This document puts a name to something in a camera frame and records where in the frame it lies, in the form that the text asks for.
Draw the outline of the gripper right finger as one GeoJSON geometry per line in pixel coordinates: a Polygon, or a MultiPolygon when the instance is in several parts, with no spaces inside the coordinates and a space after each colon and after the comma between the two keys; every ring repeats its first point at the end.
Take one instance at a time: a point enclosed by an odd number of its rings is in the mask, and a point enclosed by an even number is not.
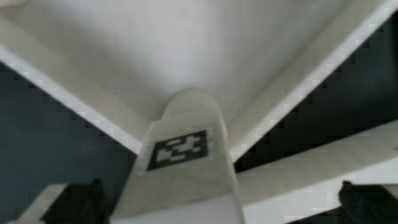
{"type": "Polygon", "coordinates": [[[398,184],[344,181],[337,199],[353,224],[398,224],[398,184]]]}

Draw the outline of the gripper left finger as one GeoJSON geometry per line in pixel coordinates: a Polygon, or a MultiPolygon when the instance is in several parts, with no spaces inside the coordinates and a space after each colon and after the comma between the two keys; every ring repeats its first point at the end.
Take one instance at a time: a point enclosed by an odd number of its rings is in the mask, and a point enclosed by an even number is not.
{"type": "Polygon", "coordinates": [[[49,185],[14,224],[108,224],[102,182],[49,185]]]}

